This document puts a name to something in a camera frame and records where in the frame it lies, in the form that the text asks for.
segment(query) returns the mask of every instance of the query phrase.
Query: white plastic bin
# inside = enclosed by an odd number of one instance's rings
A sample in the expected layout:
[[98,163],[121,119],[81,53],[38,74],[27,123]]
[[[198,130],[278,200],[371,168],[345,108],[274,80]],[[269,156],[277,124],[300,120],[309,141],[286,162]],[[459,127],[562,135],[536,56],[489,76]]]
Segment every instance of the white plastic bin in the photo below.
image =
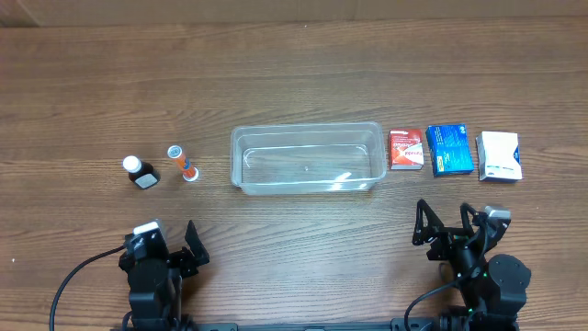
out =
[[238,127],[231,180],[249,195],[368,190],[386,176],[376,122]]

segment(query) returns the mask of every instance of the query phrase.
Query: box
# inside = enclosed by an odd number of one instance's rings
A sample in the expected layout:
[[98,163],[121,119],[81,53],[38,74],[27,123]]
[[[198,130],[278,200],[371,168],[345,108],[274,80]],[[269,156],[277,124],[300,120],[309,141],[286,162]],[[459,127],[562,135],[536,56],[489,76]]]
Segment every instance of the box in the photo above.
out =
[[423,135],[418,129],[390,130],[390,169],[418,170],[423,167]]
[[480,158],[480,180],[523,179],[516,133],[483,131],[476,138],[476,144]]
[[433,175],[468,174],[474,171],[466,124],[431,125],[426,130]]

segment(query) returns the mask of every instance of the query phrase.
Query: bottle label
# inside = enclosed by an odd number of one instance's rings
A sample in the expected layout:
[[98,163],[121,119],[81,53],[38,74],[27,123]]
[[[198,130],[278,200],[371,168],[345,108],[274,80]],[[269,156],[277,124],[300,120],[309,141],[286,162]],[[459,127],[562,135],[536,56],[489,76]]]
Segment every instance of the bottle label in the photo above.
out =
[[152,174],[141,176],[135,180],[135,183],[141,188],[148,188],[149,186],[157,183],[157,178]]

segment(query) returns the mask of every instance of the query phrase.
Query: white box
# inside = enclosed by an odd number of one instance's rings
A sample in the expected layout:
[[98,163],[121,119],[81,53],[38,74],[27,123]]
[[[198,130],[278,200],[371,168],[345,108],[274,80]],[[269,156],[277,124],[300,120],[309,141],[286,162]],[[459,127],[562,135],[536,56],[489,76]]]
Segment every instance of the white box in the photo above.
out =
[[523,179],[516,133],[483,131],[476,138],[476,144],[480,158],[480,180]]

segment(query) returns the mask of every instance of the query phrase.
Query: blue box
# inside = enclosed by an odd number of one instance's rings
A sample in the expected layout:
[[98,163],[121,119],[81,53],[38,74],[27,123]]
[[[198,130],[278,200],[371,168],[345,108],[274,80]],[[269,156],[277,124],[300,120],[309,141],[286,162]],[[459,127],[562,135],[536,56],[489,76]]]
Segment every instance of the blue box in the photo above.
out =
[[426,130],[433,175],[469,174],[474,163],[469,152],[466,124],[431,125]]

